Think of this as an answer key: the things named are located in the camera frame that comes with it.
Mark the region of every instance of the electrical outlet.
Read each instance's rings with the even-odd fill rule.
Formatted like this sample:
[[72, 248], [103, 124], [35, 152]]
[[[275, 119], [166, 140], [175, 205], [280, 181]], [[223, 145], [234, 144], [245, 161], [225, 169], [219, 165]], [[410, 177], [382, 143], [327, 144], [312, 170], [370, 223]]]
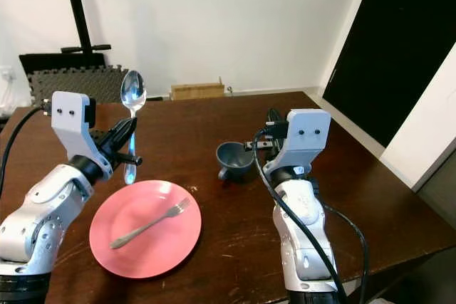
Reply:
[[0, 65], [0, 76], [8, 83], [16, 78], [14, 69], [10, 65]]

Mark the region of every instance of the cup handle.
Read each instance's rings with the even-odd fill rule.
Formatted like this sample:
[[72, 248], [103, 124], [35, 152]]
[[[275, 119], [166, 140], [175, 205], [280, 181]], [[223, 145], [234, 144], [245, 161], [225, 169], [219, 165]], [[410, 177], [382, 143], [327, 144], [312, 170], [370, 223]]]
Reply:
[[219, 179], [224, 180], [228, 177], [228, 169], [226, 167], [223, 167], [219, 171]]

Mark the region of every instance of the spoon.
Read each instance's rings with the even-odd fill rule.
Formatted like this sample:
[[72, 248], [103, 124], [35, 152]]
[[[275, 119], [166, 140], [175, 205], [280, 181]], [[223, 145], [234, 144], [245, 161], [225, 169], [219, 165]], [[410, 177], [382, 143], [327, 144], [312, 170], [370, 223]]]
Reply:
[[[136, 111], [145, 104], [144, 80], [136, 70], [128, 71], [123, 78], [120, 87], [120, 99], [122, 104], [130, 110], [131, 117], [135, 117]], [[128, 154], [135, 155], [135, 133], [131, 134]], [[136, 165], [125, 164], [123, 176], [126, 184], [133, 184], [136, 179]]]

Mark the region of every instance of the black door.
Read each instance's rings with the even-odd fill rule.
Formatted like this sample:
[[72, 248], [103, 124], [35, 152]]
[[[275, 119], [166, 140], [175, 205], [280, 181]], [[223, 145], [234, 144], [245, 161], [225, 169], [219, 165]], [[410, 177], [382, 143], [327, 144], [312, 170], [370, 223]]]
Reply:
[[363, 0], [323, 97], [386, 146], [455, 41], [456, 0]]

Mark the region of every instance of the white wall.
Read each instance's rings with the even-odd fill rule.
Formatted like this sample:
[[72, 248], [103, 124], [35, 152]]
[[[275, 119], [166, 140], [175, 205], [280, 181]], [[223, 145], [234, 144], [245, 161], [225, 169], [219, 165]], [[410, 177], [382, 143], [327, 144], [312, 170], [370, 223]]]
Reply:
[[[240, 90], [321, 84], [353, 0], [83, 0], [93, 44], [139, 70], [151, 95], [176, 83]], [[0, 0], [0, 65], [20, 76], [20, 53], [78, 45], [69, 0]]]
[[456, 44], [380, 160], [418, 190], [454, 150], [456, 142]]

